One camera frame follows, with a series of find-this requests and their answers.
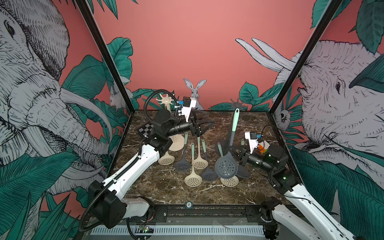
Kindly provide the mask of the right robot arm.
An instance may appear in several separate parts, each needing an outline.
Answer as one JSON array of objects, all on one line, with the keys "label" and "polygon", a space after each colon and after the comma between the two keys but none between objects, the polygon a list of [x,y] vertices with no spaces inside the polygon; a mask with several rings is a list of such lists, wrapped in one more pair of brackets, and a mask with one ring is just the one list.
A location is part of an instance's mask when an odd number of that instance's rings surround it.
[{"label": "right robot arm", "polygon": [[229,153],[241,164],[250,164],[267,174],[269,183],[287,198],[305,217],[301,219],[276,198],[264,201],[259,209],[264,222],[277,222],[301,240],[362,240],[338,223],[311,196],[307,188],[286,168],[289,156],[279,145],[271,145],[264,153],[250,152],[242,146],[229,147]]}]

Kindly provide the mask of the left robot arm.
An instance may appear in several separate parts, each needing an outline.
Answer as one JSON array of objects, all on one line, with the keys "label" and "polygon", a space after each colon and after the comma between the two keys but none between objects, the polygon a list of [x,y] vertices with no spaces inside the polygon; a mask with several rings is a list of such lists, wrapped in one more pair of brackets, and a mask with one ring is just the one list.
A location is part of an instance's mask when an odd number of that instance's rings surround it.
[{"label": "left robot arm", "polygon": [[209,112],[191,110],[184,120],[178,120],[168,110],[157,111],[150,121],[151,132],[142,139],[136,153],[120,170],[101,183],[94,181],[88,188],[88,207],[79,223],[79,232],[89,231],[99,225],[111,229],[121,220],[142,217],[150,207],[148,200],[125,199],[133,183],[157,162],[172,145],[171,137],[190,133],[203,135],[214,121],[208,120]]}]

